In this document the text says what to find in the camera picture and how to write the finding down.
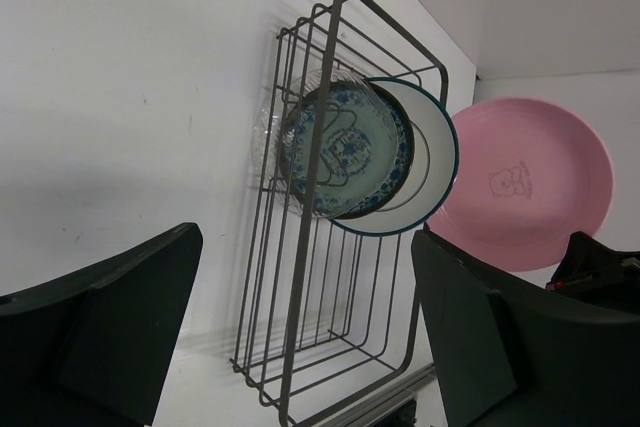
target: teal rim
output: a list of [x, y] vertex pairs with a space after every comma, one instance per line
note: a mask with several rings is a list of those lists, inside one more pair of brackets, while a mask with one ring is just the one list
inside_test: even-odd
[[451, 137], [453, 138], [453, 149], [454, 149], [455, 160], [453, 163], [453, 171], [451, 172], [451, 179], [449, 180], [449, 184], [447, 185], [447, 188], [444, 191], [442, 198], [436, 203], [436, 205], [426, 215], [421, 217], [419, 220], [417, 220], [413, 224], [403, 227], [402, 229], [397, 229], [389, 232], [372, 233], [372, 232], [361, 232], [359, 230], [355, 230], [350, 227], [347, 227], [340, 223], [341, 219], [329, 219], [329, 222], [331, 222], [333, 225], [340, 227], [341, 229], [346, 230], [347, 232], [350, 232], [352, 234], [362, 235], [364, 237], [387, 237], [389, 235], [402, 234], [403, 232], [406, 232], [415, 227], [418, 227], [419, 225], [426, 222], [426, 220], [429, 217], [435, 214], [438, 211], [438, 209], [442, 207], [442, 204], [444, 204], [444, 201], [447, 200], [447, 197], [449, 197], [449, 194], [451, 193], [451, 189], [453, 189], [453, 183], [456, 180], [456, 176], [458, 175], [458, 167], [460, 165], [460, 146], [458, 144], [458, 134], [456, 133], [456, 129], [453, 125], [453, 121], [451, 120], [451, 116], [447, 112], [446, 107], [442, 103], [440, 103], [438, 99], [436, 99], [432, 94], [424, 90], [422, 87], [418, 87], [417, 85], [412, 84], [411, 82], [407, 82], [406, 80], [403, 80], [403, 79], [397, 79], [395, 77], [368, 77], [365, 80], [367, 82], [395, 82], [397, 84], [403, 84], [403, 85], [406, 85], [407, 87], [411, 87], [412, 89], [417, 90], [421, 94], [425, 95], [429, 100], [431, 100], [438, 107], [438, 109], [440, 109], [440, 112], [444, 116], [444, 119], [446, 120], [447, 125], [449, 125], [449, 129], [451, 130]]

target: teddy bear print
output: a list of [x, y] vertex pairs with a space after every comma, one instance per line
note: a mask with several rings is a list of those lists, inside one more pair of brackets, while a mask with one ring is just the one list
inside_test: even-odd
[[512, 167], [502, 169], [495, 174], [489, 174], [489, 187], [494, 197], [513, 197], [525, 195], [527, 189], [522, 182], [522, 169]]

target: black object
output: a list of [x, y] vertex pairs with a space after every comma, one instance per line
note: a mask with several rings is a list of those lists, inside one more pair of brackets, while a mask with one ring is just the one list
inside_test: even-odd
[[590, 304], [640, 314], [639, 259], [640, 252], [617, 252], [576, 232], [546, 288]]
[[182, 224], [0, 298], [0, 425], [151, 425], [198, 269]]
[[545, 291], [432, 232], [412, 255], [450, 427], [640, 425], [640, 317]]
[[392, 412], [374, 427], [414, 427], [416, 425], [417, 402], [411, 400], [402, 407]]

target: white surface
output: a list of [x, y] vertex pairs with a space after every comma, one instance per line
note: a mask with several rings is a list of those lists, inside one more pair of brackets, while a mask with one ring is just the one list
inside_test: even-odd
[[[203, 231], [155, 426], [276, 425], [227, 359], [274, 33], [317, 1], [0, 0], [0, 295]], [[447, 64], [449, 108], [469, 105], [475, 68], [419, 2], [377, 1]]]
[[[422, 223], [425, 215], [436, 210], [453, 182], [458, 152], [451, 124], [442, 114], [440, 107], [422, 90], [402, 82], [373, 83], [398, 100], [414, 125], [424, 134], [429, 147], [429, 175], [424, 185], [422, 181], [425, 170], [421, 170], [418, 162], [415, 162], [411, 166], [409, 178], [396, 196], [398, 199], [410, 199], [408, 203], [394, 210], [378, 211], [353, 220], [336, 221], [353, 232], [380, 235], [385, 232], [401, 232], [410, 225]], [[420, 141], [416, 135], [415, 142]]]
[[482, 79], [640, 68], [638, 0], [420, 0]]
[[447, 427], [447, 417], [437, 380], [418, 392], [417, 402], [416, 427]]
[[[638, 185], [638, 128], [640, 128], [640, 71], [482, 81], [475, 101], [519, 95], [557, 102], [575, 112], [602, 137], [613, 158], [613, 206], [596, 239], [620, 250], [638, 250], [634, 227], [640, 218]], [[543, 286], [555, 266], [518, 276]]]

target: metal wire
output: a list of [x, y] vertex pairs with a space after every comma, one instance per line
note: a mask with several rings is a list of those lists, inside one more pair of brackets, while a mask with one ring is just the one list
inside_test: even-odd
[[[393, 48], [374, 40], [371, 33], [365, 33], [362, 26], [349, 18], [351, 12], [361, 13], [363, 8], [413, 48], [411, 60], [393, 54]], [[347, 29], [349, 36], [341, 36], [341, 29]], [[352, 38], [357, 39], [358, 47]], [[278, 410], [280, 425], [308, 427], [358, 402], [406, 371], [413, 356], [419, 313], [415, 294], [412, 299], [406, 299], [396, 292], [400, 235], [379, 238], [375, 260], [372, 260], [366, 255], [373, 254], [369, 247], [372, 241], [311, 215], [314, 189], [319, 183], [317, 171], [331, 71], [345, 69], [362, 76], [409, 77], [422, 85], [420, 74], [435, 69], [440, 74], [439, 98], [443, 105], [447, 99], [448, 74], [431, 52], [373, 0], [334, 0], [330, 6], [316, 4], [310, 16], [301, 17], [293, 27], [283, 28], [277, 42], [270, 122], [236, 345], [230, 360], [246, 384], [258, 390], [259, 402]], [[375, 60], [369, 52], [376, 52]], [[289, 213], [291, 175], [289, 178], [279, 176], [280, 156], [271, 157], [275, 159], [275, 172], [269, 172], [266, 166], [267, 159], [274, 155], [272, 150], [281, 148], [281, 138], [276, 141], [272, 137], [276, 104], [282, 102], [284, 116], [300, 106], [300, 94], [312, 68], [310, 64], [318, 58], [322, 61], [322, 79], [308, 159], [307, 188], [302, 200], [302, 216], [298, 218]], [[421, 59], [423, 64], [411, 67], [416, 59]], [[291, 90], [294, 77], [301, 78], [297, 81], [300, 92]], [[298, 125], [294, 129], [293, 145], [297, 133]], [[383, 255], [389, 249], [394, 253], [393, 262], [385, 260]], [[406, 336], [391, 336], [394, 313], [397, 315], [400, 311], [397, 306], [403, 301], [410, 303], [411, 312], [410, 318], [404, 321]], [[404, 352], [404, 355], [392, 359], [388, 355], [390, 351]], [[312, 393], [320, 385], [349, 372], [370, 368], [372, 363], [387, 373], [332, 405], [318, 406], [318, 411], [303, 420], [294, 419], [294, 400], [298, 396]]]

